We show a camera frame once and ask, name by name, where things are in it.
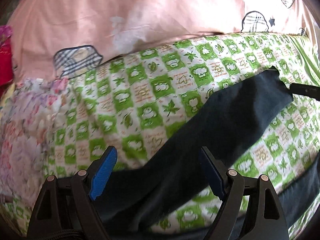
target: dark fabric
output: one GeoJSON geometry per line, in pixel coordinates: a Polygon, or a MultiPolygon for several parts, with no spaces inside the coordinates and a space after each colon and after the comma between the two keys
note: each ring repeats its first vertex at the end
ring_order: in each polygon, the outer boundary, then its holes
{"type": "MultiPolygon", "coordinates": [[[[288,228],[296,222],[306,209],[312,204],[320,190],[320,162],[319,156],[309,169],[287,189],[279,194],[284,216],[287,220],[288,228]]],[[[240,234],[244,216],[236,221],[230,240],[237,239],[240,234]]],[[[112,236],[113,240],[203,240],[209,227],[192,230],[182,234],[164,235],[148,232],[125,233],[123,235],[112,236]]]]}
{"type": "Polygon", "coordinates": [[[143,231],[183,205],[208,185],[201,146],[231,166],[292,100],[276,69],[213,93],[144,167],[111,174],[95,201],[107,231],[143,231]]]}

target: blue gripper pad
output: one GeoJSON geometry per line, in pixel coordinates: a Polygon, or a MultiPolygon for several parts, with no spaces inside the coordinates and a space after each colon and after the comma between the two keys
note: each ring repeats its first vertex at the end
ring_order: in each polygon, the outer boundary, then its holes
{"type": "Polygon", "coordinates": [[[113,170],[113,167],[116,165],[117,158],[117,150],[113,147],[92,178],[91,190],[89,192],[89,197],[92,201],[94,201],[98,196],[102,194],[113,170]]]}

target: screw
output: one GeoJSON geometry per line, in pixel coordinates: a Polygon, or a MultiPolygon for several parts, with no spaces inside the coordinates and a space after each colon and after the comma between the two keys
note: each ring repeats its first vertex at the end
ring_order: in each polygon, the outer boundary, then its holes
{"type": "Polygon", "coordinates": [[[268,181],[269,180],[269,177],[267,175],[261,175],[261,179],[264,180],[264,181],[268,181]]]}
{"type": "Polygon", "coordinates": [[[236,172],[235,170],[229,170],[229,174],[231,176],[237,176],[238,172],[236,172]]]}
{"type": "Polygon", "coordinates": [[[50,175],[47,177],[47,181],[53,181],[54,180],[54,175],[50,175]]]}
{"type": "Polygon", "coordinates": [[[79,176],[84,176],[84,175],[86,175],[87,174],[87,171],[86,170],[79,170],[78,171],[78,175],[79,176]]]}

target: red fabric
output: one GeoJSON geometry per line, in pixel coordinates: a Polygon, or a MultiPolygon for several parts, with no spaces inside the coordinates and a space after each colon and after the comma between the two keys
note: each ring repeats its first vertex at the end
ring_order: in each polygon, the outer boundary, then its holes
{"type": "Polygon", "coordinates": [[[0,47],[0,98],[8,88],[8,85],[12,83],[12,80],[12,53],[9,38],[0,47]]]}

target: black star print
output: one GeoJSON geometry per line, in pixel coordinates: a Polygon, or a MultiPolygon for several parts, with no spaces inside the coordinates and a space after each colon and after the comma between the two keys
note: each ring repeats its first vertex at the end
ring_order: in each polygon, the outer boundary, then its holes
{"type": "Polygon", "coordinates": [[[272,27],[273,25],[275,25],[275,19],[271,19],[271,18],[270,18],[269,22],[270,22],[271,27],[272,27]]]}

